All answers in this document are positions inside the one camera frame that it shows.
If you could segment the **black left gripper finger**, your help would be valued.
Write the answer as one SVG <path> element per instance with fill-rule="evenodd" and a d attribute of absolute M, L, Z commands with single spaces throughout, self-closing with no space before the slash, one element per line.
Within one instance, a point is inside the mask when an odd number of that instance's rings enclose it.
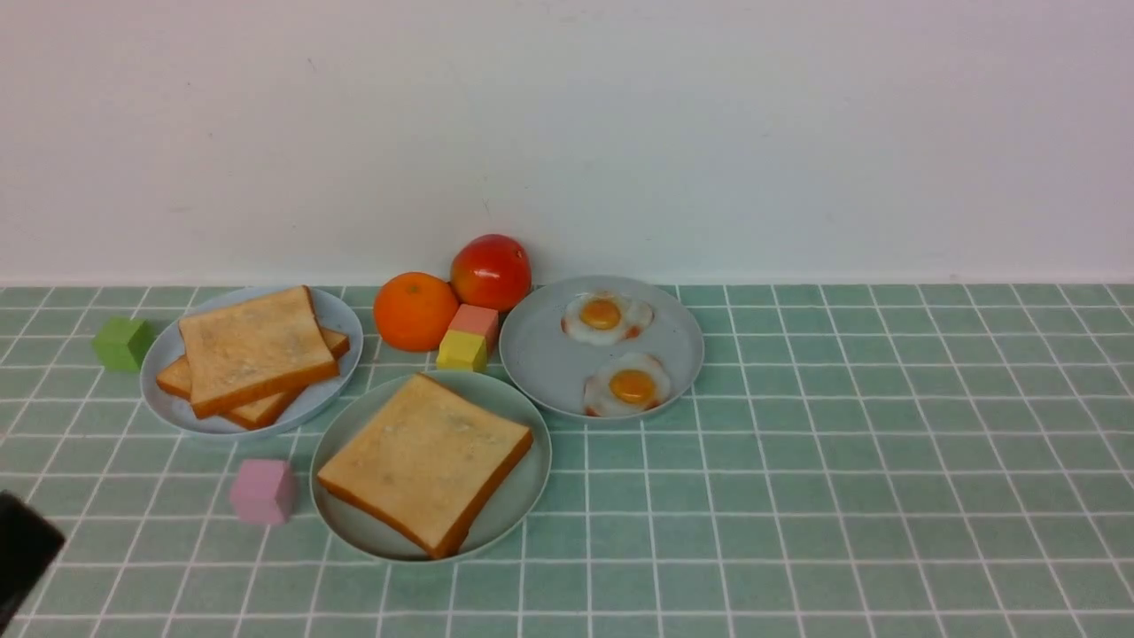
<path fill-rule="evenodd" d="M 11 490 L 1 493 L 1 630 L 46 575 L 66 544 L 64 533 Z"/>

